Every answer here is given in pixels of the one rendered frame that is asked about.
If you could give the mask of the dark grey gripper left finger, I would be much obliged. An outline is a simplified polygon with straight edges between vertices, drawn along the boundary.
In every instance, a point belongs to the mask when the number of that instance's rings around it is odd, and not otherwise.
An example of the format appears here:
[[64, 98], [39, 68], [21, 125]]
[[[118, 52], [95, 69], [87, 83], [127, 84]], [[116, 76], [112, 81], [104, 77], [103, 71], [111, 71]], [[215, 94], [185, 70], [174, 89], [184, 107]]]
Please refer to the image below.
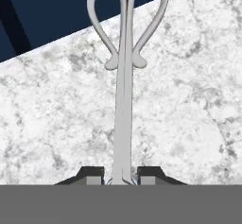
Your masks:
[[58, 182], [58, 185], [104, 185], [104, 167], [103, 166], [82, 166], [78, 173], [64, 181]]

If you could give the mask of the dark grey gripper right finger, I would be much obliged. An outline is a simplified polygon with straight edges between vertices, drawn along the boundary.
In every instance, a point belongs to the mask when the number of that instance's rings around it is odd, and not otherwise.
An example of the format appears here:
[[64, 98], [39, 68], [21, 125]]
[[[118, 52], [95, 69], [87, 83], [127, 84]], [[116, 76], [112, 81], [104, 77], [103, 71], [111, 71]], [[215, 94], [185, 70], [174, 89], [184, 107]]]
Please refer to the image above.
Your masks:
[[137, 168], [138, 185], [184, 185], [184, 182], [168, 177], [159, 166], [139, 166]]

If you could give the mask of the dark blue cabinet front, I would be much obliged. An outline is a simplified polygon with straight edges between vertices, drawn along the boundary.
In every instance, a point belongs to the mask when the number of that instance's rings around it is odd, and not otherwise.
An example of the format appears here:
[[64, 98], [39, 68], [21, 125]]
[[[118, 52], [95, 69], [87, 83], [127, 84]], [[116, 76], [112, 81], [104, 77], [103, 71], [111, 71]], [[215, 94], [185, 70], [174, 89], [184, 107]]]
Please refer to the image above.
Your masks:
[[0, 62], [90, 24], [86, 0], [0, 0]]

